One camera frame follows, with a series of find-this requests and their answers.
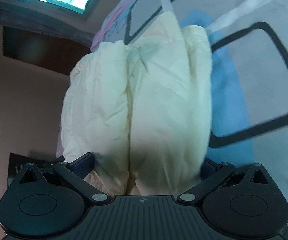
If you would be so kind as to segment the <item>cream large garment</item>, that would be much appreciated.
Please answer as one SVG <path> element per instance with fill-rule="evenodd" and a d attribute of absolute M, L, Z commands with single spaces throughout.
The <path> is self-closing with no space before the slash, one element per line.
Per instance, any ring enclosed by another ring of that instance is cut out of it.
<path fill-rule="evenodd" d="M 71 71 L 64 158 L 95 157 L 86 180 L 116 196 L 172 194 L 200 181 L 212 121 L 206 30 L 161 14 L 133 44 L 104 42 Z"/>

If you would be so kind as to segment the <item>dark wooden door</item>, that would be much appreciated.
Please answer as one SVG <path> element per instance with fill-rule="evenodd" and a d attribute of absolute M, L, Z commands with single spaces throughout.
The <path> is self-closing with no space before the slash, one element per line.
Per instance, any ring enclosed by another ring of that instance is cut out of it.
<path fill-rule="evenodd" d="M 3 56 L 69 75 L 90 50 L 73 40 L 3 27 Z"/>

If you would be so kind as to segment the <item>patterned bed sheet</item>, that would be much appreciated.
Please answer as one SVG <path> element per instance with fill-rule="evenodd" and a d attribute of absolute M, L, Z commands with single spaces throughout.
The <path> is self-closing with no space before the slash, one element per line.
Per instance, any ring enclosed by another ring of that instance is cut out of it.
<path fill-rule="evenodd" d="M 212 121 L 205 158 L 260 163 L 288 202 L 288 0 L 121 0 L 93 38 L 135 43 L 165 12 L 206 30 Z"/>

